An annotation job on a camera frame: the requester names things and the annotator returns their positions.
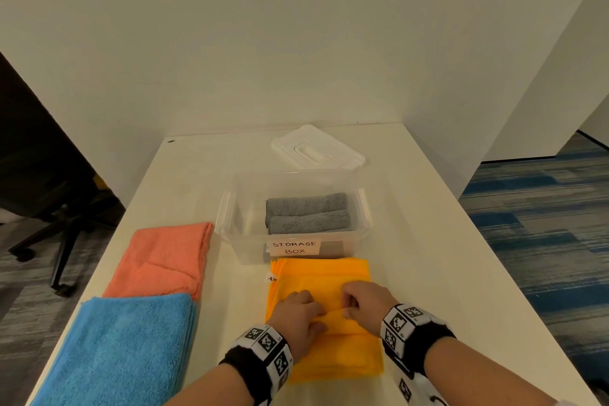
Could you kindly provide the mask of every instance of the storage box label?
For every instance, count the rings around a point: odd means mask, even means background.
[[[302,257],[318,256],[319,246],[322,242],[318,239],[307,241],[271,241],[267,243],[271,257]]]

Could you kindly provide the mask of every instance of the hand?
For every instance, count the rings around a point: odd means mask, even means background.
[[[368,281],[352,281],[343,285],[343,314],[354,319],[372,335],[380,337],[381,323],[394,305],[399,304],[389,289]]]
[[[311,293],[305,290],[292,292],[285,300],[280,300],[266,323],[285,338],[296,364],[307,355],[315,336],[328,330],[323,323],[311,322],[314,317],[325,314],[322,304],[315,302]]]

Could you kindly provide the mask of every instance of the white lid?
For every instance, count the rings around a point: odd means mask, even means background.
[[[270,143],[280,156],[299,169],[356,169],[366,158],[346,144],[310,124]]]

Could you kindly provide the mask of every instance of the blue towel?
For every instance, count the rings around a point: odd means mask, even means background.
[[[189,294],[82,304],[32,406],[160,406],[181,387],[196,307]]]

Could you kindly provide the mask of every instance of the chair caster wheel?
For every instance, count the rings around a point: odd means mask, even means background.
[[[11,252],[17,258],[17,262],[29,262],[36,256],[36,252],[32,249],[23,248],[17,249],[16,251]]]
[[[60,284],[55,289],[55,295],[59,295],[60,297],[67,299],[68,297],[71,297],[75,291],[76,291],[75,285],[70,286],[69,284]]]

